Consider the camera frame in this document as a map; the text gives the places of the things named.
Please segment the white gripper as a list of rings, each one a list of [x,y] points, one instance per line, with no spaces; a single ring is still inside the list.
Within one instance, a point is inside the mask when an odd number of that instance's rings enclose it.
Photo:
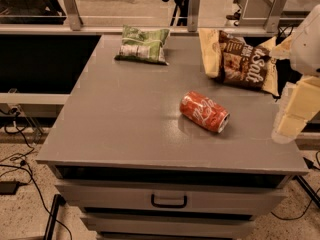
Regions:
[[[304,75],[288,82],[282,92],[272,139],[287,144],[297,138],[320,111],[320,4],[316,5],[292,34],[291,68]]]

